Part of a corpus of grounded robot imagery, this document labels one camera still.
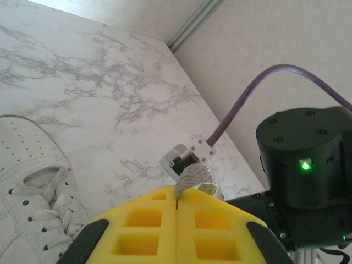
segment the gray marble veining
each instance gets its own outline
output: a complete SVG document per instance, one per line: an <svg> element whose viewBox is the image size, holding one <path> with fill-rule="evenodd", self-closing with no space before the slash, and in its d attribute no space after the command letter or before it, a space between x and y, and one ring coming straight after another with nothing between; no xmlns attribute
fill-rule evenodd
<svg viewBox="0 0 352 264"><path fill-rule="evenodd" d="M218 125L162 41L26 0L0 0L0 114L55 138L91 216L174 184L159 160ZM227 135L215 147L226 199L262 191Z"/></svg>

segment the white sneaker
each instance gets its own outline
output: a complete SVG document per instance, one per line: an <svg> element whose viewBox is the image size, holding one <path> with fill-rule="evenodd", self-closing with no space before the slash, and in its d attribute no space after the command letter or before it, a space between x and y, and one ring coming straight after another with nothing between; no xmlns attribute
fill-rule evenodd
<svg viewBox="0 0 352 264"><path fill-rule="evenodd" d="M33 121L0 116L0 263L56 263L89 221L70 164Z"/></svg>

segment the white strap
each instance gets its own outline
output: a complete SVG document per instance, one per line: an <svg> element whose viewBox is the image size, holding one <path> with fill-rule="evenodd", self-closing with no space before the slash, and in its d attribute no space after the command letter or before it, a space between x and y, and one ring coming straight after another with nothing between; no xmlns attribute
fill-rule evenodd
<svg viewBox="0 0 352 264"><path fill-rule="evenodd" d="M198 190L218 199L224 199L210 167L205 163L195 163L183 170L175 185L175 197L178 199L186 189L197 185L200 185Z"/></svg>

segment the white wall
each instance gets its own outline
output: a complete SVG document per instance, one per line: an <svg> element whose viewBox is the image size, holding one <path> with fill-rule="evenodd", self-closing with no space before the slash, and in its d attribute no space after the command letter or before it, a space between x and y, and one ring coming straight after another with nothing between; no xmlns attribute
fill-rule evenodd
<svg viewBox="0 0 352 264"><path fill-rule="evenodd" d="M301 66L352 102L351 0L226 0L176 53L182 67L220 120L250 81L277 63ZM268 187L255 130L271 114L335 101L293 73L265 80L228 134Z"/></svg>
<svg viewBox="0 0 352 264"><path fill-rule="evenodd" d="M203 0L31 0L168 42Z"/></svg>

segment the marble countertop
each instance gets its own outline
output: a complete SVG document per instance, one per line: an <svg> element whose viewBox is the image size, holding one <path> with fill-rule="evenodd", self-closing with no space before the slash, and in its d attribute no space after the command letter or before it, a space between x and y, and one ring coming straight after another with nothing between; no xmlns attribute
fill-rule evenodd
<svg viewBox="0 0 352 264"><path fill-rule="evenodd" d="M0 114L54 137L91 216L174 184L160 159L218 125L164 42L26 0L0 0ZM263 190L227 135L215 148L225 199Z"/></svg>

